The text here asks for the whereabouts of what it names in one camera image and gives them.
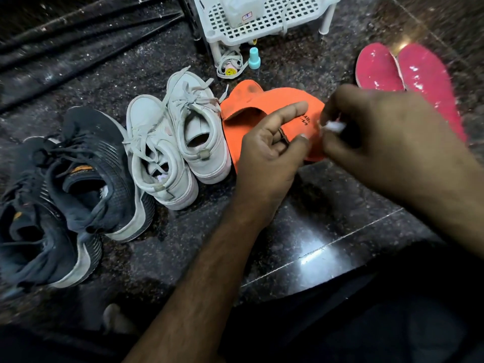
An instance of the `forearm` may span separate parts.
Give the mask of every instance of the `forearm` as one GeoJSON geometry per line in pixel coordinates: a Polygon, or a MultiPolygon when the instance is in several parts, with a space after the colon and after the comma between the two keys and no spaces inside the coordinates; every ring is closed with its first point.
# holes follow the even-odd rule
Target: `forearm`
{"type": "Polygon", "coordinates": [[[466,164],[456,181],[442,184],[422,196],[415,213],[439,234],[484,258],[484,169],[466,164]]]}
{"type": "Polygon", "coordinates": [[[125,363],[216,359],[250,250],[261,227],[231,204],[172,297],[125,363]]]}

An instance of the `black sneaker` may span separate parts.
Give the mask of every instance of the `black sneaker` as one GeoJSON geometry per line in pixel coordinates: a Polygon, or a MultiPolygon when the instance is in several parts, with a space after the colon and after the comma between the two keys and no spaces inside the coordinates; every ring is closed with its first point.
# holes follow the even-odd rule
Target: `black sneaker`
{"type": "Polygon", "coordinates": [[[17,149],[10,185],[0,201],[2,279],[21,288],[76,285],[101,258],[100,237],[69,231],[47,192],[42,164],[48,158],[43,153],[54,147],[41,137],[26,139],[17,149]]]}
{"type": "Polygon", "coordinates": [[[133,182],[124,127],[95,109],[73,107],[62,135],[64,141],[50,151],[56,159],[46,182],[67,227],[121,242],[138,237],[153,220],[154,199],[133,182]]]}

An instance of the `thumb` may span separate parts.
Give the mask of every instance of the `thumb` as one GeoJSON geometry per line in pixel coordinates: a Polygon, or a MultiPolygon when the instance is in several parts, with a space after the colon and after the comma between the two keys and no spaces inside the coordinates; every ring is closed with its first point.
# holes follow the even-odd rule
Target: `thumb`
{"type": "Polygon", "coordinates": [[[362,158],[334,132],[321,129],[323,151],[333,162],[350,173],[361,164],[362,158]]]}
{"type": "Polygon", "coordinates": [[[286,152],[281,155],[283,161],[295,171],[304,163],[304,158],[311,149],[309,139],[304,135],[297,135],[290,143],[286,152]]]}

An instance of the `pink insole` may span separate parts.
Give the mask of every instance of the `pink insole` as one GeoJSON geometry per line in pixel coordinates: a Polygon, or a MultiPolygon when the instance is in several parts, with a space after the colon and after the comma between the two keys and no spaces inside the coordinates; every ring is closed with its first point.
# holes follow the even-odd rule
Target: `pink insole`
{"type": "Polygon", "coordinates": [[[416,43],[405,46],[397,60],[407,90],[421,93],[449,123],[452,131],[465,141],[466,134],[457,110],[451,78],[442,61],[416,43]]]}
{"type": "Polygon", "coordinates": [[[395,58],[381,43],[362,49],[356,61],[356,82],[363,89],[405,90],[395,58]]]}

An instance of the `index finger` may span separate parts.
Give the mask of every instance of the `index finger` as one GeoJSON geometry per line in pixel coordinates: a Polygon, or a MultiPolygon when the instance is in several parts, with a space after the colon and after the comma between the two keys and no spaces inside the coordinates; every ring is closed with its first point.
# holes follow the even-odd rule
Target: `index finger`
{"type": "Polygon", "coordinates": [[[351,84],[343,84],[331,95],[321,113],[320,124],[335,121],[339,114],[350,115],[358,122],[368,103],[368,91],[351,84]]]}
{"type": "Polygon", "coordinates": [[[307,109],[308,103],[306,101],[287,105],[265,116],[255,128],[269,130],[272,135],[275,135],[282,125],[303,115],[307,109]]]}

